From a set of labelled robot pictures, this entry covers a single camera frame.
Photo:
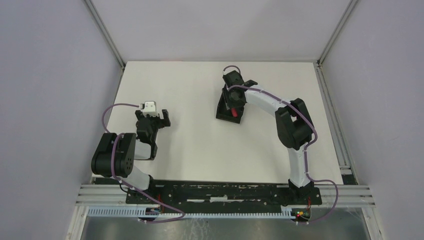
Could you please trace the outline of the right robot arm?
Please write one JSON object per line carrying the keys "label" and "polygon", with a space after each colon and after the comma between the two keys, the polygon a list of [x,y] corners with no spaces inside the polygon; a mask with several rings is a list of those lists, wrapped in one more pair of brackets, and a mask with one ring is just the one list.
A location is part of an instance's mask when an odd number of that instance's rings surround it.
{"label": "right robot arm", "polygon": [[296,98],[283,100],[261,88],[253,80],[244,81],[237,70],[223,73],[224,87],[217,105],[216,118],[240,124],[245,105],[251,104],[275,118],[277,136],[287,148],[290,176],[288,185],[297,196],[312,192],[314,184],[307,177],[302,150],[312,141],[314,126],[305,102]]}

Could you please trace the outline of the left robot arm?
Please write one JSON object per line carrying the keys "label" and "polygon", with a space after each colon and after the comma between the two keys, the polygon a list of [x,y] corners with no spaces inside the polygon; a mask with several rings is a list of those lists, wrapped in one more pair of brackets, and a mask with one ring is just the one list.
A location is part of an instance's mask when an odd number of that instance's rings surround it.
{"label": "left robot arm", "polygon": [[95,175],[114,178],[119,183],[127,184],[130,188],[148,190],[153,177],[135,167],[136,143],[150,147],[145,160],[152,161],[157,154],[157,134],[165,127],[171,126],[169,112],[163,109],[162,114],[136,110],[136,132],[104,133],[91,160],[91,171]]}

